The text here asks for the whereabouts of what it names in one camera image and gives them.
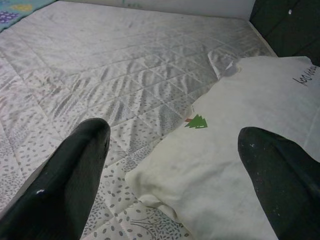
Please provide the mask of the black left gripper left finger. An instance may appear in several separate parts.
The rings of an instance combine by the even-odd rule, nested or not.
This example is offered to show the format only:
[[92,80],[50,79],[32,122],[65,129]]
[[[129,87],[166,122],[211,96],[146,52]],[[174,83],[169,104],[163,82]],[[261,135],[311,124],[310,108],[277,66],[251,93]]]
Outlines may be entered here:
[[81,122],[1,212],[1,239],[80,239],[98,192],[110,134],[102,118]]

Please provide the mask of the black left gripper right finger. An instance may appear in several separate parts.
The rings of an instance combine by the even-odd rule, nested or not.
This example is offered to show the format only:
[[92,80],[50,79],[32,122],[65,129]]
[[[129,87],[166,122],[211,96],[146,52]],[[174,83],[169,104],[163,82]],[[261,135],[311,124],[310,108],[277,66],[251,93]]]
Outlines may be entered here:
[[262,128],[240,130],[237,150],[279,240],[320,238],[320,164],[297,143]]

